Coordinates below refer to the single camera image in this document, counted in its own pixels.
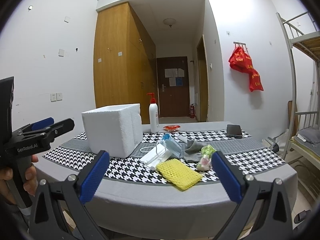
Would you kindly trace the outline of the person left hand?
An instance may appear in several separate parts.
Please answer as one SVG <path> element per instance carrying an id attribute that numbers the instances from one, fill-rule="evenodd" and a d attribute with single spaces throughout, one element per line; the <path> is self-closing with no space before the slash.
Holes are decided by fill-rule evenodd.
<path id="1" fill-rule="evenodd" d="M 34 163 L 39 161 L 37 155 L 33 155 L 31 158 L 31 166 L 25 171 L 25 179 L 26 182 L 23 185 L 23 188 L 29 195 L 35 196 L 37 190 L 37 178 L 36 178 L 36 168 L 34 167 Z M 10 204 L 16 205 L 15 198 L 13 197 L 12 192 L 9 190 L 6 181 L 11 180 L 13 176 L 13 171 L 10 168 L 3 168 L 0 171 L 0 179 L 1 179 L 1 200 Z"/>

